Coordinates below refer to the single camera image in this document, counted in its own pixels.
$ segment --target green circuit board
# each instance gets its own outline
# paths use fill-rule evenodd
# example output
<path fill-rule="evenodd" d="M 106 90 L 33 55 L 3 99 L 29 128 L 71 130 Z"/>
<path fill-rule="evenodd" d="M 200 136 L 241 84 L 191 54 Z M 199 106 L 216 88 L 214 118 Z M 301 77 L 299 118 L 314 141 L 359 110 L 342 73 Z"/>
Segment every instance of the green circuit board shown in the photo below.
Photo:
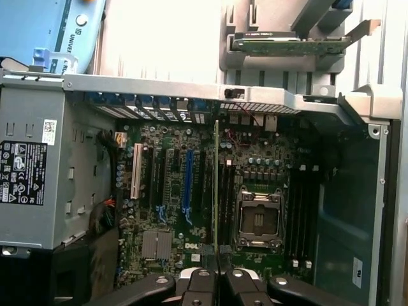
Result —
<path fill-rule="evenodd" d="M 182 269 L 201 266 L 201 247 L 214 244 L 214 230 L 218 243 L 231 247 L 234 266 L 254 270 L 262 279 L 288 273 L 310 281 L 312 270 L 304 262 L 311 257 L 311 247 L 304 251 L 306 235 L 300 235 L 299 230 L 307 225 L 300 219 L 312 207 L 303 205 L 294 211 L 299 199 L 292 199 L 291 186 L 295 190 L 302 183 L 292 182 L 292 177 L 318 173 L 315 151 L 319 138 L 312 127 L 296 118 L 281 123 L 277 130 L 265 131 L 257 124 L 220 121 L 219 143 L 215 143 L 214 126 L 121 122 L 116 134 L 121 146 L 117 187 L 124 192 L 124 202 L 119 217 L 117 287 L 149 273 L 178 276 Z M 219 148 L 217 161 L 215 145 Z M 218 163 L 218 180 L 214 163 Z M 293 171 L 302 174 L 292 175 Z M 216 184 L 219 216 L 214 229 Z M 269 219 L 262 224 L 249 221 L 257 231 L 275 226 L 279 243 L 273 250 L 257 247 L 255 242 L 240 245 L 241 226 L 246 226 L 240 220 L 251 219 L 244 210 L 239 212 L 237 199 L 243 186 L 260 196 L 279 191 L 277 216 L 268 212 L 265 218 Z M 300 240 L 302 252 L 298 251 Z"/>

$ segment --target circuit board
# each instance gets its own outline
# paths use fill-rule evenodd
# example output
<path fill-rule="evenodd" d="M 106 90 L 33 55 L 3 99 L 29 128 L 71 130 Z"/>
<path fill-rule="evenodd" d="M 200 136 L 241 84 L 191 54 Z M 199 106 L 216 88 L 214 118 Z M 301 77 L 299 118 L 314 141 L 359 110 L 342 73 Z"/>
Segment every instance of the circuit board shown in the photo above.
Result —
<path fill-rule="evenodd" d="M 235 125 L 226 123 L 230 120 L 220 121 L 219 143 L 214 126 L 120 123 L 117 187 L 124 202 L 117 287 L 149 273 L 177 277 L 185 268 L 201 266 L 201 247 L 214 244 L 214 231 L 217 243 L 230 247 L 234 266 L 254 270 L 262 279 L 288 273 L 311 280 L 313 221 L 307 217 L 315 207 L 297 186 L 310 181 L 305 173 L 319 173 L 317 132 L 295 117 L 272 129 L 256 119 Z M 309 202 L 313 188 L 307 188 Z M 247 201 L 249 194 L 253 198 Z"/>

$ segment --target white label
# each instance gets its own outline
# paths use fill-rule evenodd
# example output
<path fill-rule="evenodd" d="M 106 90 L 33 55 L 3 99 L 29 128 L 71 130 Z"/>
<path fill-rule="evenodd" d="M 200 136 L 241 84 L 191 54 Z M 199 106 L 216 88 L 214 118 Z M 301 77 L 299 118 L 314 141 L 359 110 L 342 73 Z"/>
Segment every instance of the white label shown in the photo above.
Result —
<path fill-rule="evenodd" d="M 361 278 L 363 277 L 363 262 L 354 257 L 353 261 L 353 284 L 361 289 Z"/>
<path fill-rule="evenodd" d="M 191 262 L 192 263 L 199 263 L 200 262 L 200 254 L 191 254 Z"/>
<path fill-rule="evenodd" d="M 42 143 L 46 143 L 47 145 L 54 145 L 56 130 L 57 130 L 56 120 L 44 119 Z"/>

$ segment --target screw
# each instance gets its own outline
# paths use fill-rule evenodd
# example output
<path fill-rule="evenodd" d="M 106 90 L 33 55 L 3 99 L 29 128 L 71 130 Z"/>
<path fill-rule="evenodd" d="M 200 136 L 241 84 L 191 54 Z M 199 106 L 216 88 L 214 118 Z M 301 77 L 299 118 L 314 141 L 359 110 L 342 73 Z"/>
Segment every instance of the screw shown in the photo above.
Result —
<path fill-rule="evenodd" d="M 199 276 L 209 276 L 210 274 L 206 271 L 206 270 L 201 270 L 200 272 L 198 272 Z"/>
<path fill-rule="evenodd" d="M 275 279 L 275 282 L 277 282 L 281 286 L 285 286 L 288 283 L 288 281 L 286 279 L 284 279 L 283 277 L 277 277 Z"/>
<path fill-rule="evenodd" d="M 235 277 L 241 277 L 243 276 L 243 273 L 240 270 L 233 270 L 232 275 L 234 275 Z"/>
<path fill-rule="evenodd" d="M 168 280 L 164 276 L 159 276 L 159 278 L 156 280 L 156 283 L 158 283 L 158 284 L 165 284 L 167 282 L 168 282 Z"/>

